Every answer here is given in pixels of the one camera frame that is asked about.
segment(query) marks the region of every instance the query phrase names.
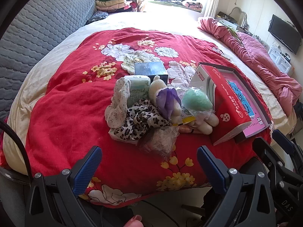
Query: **window sill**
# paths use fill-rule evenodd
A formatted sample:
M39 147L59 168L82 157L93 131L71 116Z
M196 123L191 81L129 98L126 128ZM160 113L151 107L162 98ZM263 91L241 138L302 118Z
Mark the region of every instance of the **window sill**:
M178 4L175 4L175 3L169 3L169 2L162 2L162 1L154 1L154 0L151 0L151 1L148 1L150 3L155 3L155 4L159 4L159 5L165 5L165 6L174 6L174 7L181 7L181 8L185 8L185 9L189 9L191 11L195 11L197 13L201 13L200 11L197 11L195 9L191 9L191 8L188 8L186 6L183 6L183 5L178 5Z

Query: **white cabinet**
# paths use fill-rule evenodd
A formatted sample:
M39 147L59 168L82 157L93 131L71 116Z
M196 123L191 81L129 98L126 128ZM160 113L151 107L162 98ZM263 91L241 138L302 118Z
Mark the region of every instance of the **white cabinet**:
M280 69L281 72L286 73L288 76L291 76L294 72L292 65L283 57L280 50L274 46L271 46L268 54L276 66Z

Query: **tv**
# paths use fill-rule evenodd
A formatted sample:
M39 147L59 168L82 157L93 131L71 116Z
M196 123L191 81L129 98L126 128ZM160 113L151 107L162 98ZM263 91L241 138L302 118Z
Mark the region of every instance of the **tv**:
M294 54L298 52L302 37L289 23L273 14L268 31Z

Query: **dark blue box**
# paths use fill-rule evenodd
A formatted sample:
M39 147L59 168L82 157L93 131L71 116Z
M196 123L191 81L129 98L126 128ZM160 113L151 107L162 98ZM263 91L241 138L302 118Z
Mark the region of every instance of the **dark blue box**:
M163 80L166 85L169 78L162 61L135 63L134 74L148 76L151 82L156 75L159 75L160 79Z

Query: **qr code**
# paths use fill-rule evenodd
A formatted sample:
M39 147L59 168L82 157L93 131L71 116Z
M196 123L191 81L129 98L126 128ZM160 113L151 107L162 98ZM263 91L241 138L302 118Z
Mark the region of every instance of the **qr code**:
M257 120L259 121L260 125L263 125L263 121L262 121L262 119L260 117L257 117Z
M188 116L192 116L192 114L190 113L190 111L188 111L185 107L182 107L182 112L185 113Z

